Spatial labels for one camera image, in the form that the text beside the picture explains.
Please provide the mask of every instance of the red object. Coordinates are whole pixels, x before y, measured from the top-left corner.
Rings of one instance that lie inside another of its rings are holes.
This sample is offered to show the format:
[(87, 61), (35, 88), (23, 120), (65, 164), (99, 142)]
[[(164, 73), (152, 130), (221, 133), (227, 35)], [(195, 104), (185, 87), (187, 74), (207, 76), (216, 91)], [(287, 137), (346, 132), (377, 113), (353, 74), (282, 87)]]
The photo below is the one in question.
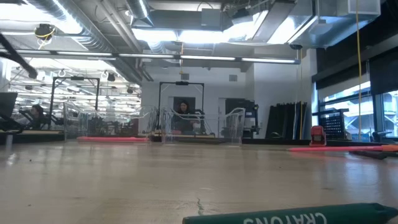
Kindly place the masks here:
[(398, 151), (398, 145), (383, 145), (383, 146), (339, 146), (339, 147), (300, 147), (290, 148), (290, 152), (333, 152), (333, 151)]
[(148, 142), (147, 138), (135, 138), (135, 137), (78, 137), (78, 141), (88, 142)]
[(326, 134), (322, 126), (313, 126), (311, 128), (310, 147), (326, 146)]

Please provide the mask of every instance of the clear acrylic barrier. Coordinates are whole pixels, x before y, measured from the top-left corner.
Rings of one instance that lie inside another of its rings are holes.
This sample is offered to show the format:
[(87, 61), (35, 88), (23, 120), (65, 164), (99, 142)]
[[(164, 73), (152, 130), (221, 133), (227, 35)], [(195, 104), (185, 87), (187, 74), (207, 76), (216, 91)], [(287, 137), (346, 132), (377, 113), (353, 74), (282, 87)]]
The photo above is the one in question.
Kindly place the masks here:
[(242, 143), (244, 108), (226, 115), (178, 114), (170, 107), (160, 109), (163, 143)]
[(79, 137), (136, 137), (152, 139), (157, 121), (155, 106), (143, 106), (132, 113), (81, 110), (71, 102), (63, 104), (65, 140)]

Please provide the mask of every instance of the ceiling vent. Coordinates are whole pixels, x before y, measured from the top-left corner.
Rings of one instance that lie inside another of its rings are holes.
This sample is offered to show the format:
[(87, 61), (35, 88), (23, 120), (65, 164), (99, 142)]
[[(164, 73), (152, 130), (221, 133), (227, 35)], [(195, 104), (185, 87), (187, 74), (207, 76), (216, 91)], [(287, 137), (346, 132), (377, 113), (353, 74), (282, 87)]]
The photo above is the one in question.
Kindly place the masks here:
[(189, 73), (181, 74), (181, 80), (189, 80)]
[(237, 82), (238, 81), (238, 75), (229, 75), (229, 81), (230, 82)]

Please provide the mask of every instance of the person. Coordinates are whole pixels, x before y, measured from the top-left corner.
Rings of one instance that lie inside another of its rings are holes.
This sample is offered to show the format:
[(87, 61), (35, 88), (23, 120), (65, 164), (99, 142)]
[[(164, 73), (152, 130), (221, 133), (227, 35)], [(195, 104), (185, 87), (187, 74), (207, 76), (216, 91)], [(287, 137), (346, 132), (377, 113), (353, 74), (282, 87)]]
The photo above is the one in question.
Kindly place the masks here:
[(20, 124), (24, 124), (32, 129), (40, 129), (45, 123), (44, 109), (40, 105), (33, 105), (30, 109), (30, 113), (33, 116), (33, 121), (30, 122), (27, 118), (21, 118), (16, 120)]
[(175, 114), (173, 116), (173, 130), (181, 131), (184, 133), (192, 133), (193, 132), (193, 124), (197, 123), (195, 120), (191, 120), (192, 118), (196, 118), (196, 116), (184, 116), (186, 114), (193, 114), (190, 110), (189, 103), (185, 100), (182, 100), (178, 106), (177, 110), (178, 114), (183, 116), (179, 116)]

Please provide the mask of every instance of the concrete floor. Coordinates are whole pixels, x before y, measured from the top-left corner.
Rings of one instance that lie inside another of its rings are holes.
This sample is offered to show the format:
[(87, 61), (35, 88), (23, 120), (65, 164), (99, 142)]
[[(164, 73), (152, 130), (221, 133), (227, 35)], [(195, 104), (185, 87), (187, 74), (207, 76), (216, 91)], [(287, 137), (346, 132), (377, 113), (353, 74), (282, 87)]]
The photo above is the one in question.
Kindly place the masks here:
[(0, 223), (181, 223), (356, 202), (398, 207), (398, 159), (287, 147), (14, 145), (0, 151)]

